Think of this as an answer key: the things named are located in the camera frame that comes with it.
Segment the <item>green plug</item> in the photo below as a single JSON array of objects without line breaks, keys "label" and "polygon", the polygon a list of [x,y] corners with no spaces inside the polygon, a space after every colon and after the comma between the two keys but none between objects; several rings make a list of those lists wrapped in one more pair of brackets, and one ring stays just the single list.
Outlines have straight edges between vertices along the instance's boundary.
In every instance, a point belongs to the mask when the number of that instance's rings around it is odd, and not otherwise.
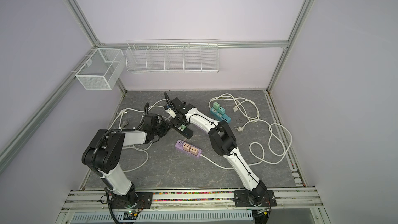
[{"label": "green plug", "polygon": [[220,104],[217,102],[213,102],[213,109],[218,110],[220,107]]},{"label": "green plug", "polygon": [[185,130],[187,127],[185,126],[185,125],[181,125],[178,129],[180,130],[180,131],[183,131],[183,130]]}]

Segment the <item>black power strip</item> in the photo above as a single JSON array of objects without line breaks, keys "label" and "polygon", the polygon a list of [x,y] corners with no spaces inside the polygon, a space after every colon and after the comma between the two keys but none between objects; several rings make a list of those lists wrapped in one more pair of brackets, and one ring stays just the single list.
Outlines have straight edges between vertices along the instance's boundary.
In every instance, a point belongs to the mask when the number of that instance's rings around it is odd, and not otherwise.
[{"label": "black power strip", "polygon": [[172,125],[172,127],[173,127],[179,134],[181,134],[184,138],[186,138],[186,139],[191,139],[191,138],[193,137],[193,131],[190,130],[189,128],[186,128],[185,130],[180,131],[180,130],[178,129],[180,126],[181,126],[181,125],[178,125],[178,126]]}]

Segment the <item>teal power strip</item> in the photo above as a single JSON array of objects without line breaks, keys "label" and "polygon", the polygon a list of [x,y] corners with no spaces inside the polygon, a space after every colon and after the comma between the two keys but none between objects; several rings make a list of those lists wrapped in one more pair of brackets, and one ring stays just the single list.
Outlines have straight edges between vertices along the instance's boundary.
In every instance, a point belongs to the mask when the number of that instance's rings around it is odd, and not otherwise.
[{"label": "teal power strip", "polygon": [[218,113],[218,110],[213,109],[213,107],[210,108],[209,111],[218,121],[226,121],[227,123],[230,123],[231,118],[226,113],[221,115]]}]

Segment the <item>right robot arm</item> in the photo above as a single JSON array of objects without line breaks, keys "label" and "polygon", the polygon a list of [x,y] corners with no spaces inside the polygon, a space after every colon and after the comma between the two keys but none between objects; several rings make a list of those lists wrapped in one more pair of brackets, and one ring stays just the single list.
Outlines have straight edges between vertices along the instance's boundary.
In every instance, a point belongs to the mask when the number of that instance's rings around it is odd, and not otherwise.
[{"label": "right robot arm", "polygon": [[186,104],[177,97],[171,100],[167,93],[164,94],[164,97],[166,100],[164,108],[172,117],[172,123],[185,126],[193,124],[208,134],[215,153],[224,157],[240,178],[248,193],[249,205],[270,204],[271,195],[266,185],[244,160],[229,124],[224,120],[217,121],[206,116],[193,105]]}]

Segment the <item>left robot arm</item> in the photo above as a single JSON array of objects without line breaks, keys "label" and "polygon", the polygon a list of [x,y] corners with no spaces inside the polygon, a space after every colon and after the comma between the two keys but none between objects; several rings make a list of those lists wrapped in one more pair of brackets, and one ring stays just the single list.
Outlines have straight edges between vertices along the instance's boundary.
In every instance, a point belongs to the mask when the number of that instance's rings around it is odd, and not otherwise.
[{"label": "left robot arm", "polygon": [[170,122],[160,115],[146,115],[138,127],[132,129],[99,129],[82,155],[82,163],[106,185],[105,191],[121,207],[134,208],[138,202],[134,184],[120,165],[123,148],[138,144],[152,144],[170,130]]}]

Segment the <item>pink plug front strip left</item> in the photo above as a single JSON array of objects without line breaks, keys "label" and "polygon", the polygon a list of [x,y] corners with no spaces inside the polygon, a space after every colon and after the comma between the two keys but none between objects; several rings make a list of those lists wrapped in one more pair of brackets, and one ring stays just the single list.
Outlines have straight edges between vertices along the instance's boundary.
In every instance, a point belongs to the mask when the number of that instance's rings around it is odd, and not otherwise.
[{"label": "pink plug front strip left", "polygon": [[184,151],[190,152],[191,145],[188,144],[188,143],[184,143],[183,146],[182,146],[182,148],[183,148]]}]

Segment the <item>pink plug strip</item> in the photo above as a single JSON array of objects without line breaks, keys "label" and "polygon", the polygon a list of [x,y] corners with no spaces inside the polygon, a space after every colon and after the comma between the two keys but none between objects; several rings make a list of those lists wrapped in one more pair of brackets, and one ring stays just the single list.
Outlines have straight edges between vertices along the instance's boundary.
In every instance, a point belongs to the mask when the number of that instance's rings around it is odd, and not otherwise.
[{"label": "pink plug strip", "polygon": [[183,148],[184,151],[190,152],[191,145],[188,144],[188,143],[184,143],[183,146],[182,146],[182,148]]},{"label": "pink plug strip", "polygon": [[190,153],[197,156],[200,153],[200,150],[196,147],[191,146]]}]

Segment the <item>pink plug front strip right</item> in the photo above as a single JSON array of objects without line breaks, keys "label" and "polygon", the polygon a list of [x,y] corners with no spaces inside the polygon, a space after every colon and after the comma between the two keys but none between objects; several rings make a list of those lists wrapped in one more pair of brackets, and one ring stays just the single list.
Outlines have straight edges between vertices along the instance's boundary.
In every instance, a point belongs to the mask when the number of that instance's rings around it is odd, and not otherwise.
[{"label": "pink plug front strip right", "polygon": [[200,150],[196,147],[191,146],[190,153],[197,156],[200,153]]}]

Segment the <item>white mesh box basket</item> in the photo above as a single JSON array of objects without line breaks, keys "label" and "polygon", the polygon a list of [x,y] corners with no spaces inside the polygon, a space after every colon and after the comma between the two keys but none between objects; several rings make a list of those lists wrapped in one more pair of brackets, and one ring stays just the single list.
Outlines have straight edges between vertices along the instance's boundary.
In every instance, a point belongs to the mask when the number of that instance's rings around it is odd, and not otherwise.
[{"label": "white mesh box basket", "polygon": [[125,64],[122,49],[97,48],[76,72],[75,77],[86,90],[111,91]]}]

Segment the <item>grey wall plug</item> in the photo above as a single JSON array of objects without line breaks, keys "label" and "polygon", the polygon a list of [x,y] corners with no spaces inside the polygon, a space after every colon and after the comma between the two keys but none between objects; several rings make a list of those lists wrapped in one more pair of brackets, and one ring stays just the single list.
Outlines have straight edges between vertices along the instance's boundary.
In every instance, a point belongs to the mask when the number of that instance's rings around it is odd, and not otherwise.
[{"label": "grey wall plug", "polygon": [[120,128],[123,129],[125,128],[127,125],[129,124],[129,122],[127,120],[124,120],[121,122]]}]

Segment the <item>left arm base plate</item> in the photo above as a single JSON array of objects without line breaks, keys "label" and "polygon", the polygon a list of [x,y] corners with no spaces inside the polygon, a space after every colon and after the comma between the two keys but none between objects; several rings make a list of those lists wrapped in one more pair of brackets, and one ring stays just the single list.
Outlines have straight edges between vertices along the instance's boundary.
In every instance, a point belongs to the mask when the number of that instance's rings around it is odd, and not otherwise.
[{"label": "left arm base plate", "polygon": [[110,205],[112,209],[149,209],[152,204],[153,192],[144,191],[119,196],[112,194]]}]

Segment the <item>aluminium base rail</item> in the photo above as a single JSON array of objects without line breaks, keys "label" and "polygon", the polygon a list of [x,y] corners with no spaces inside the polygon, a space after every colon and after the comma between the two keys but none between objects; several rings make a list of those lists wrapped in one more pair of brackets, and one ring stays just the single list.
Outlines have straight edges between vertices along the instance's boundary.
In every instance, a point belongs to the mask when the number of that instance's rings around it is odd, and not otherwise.
[{"label": "aluminium base rail", "polygon": [[[233,210],[241,197],[236,189],[191,189],[191,190],[139,190],[138,206],[148,206],[145,211],[188,210]],[[271,199],[276,202],[273,209],[324,208],[316,188],[271,188]],[[71,191],[61,208],[66,212],[104,212],[105,192],[102,190]]]}]

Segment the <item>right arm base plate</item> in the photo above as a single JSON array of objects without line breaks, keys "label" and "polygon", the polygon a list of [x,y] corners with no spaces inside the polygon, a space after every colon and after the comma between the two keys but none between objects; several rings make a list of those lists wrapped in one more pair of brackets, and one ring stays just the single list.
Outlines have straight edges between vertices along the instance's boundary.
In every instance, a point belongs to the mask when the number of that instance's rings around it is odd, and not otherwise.
[{"label": "right arm base plate", "polygon": [[233,201],[236,207],[275,207],[276,197],[272,190],[267,190],[263,195],[256,197],[248,190],[236,190],[233,192]]}]

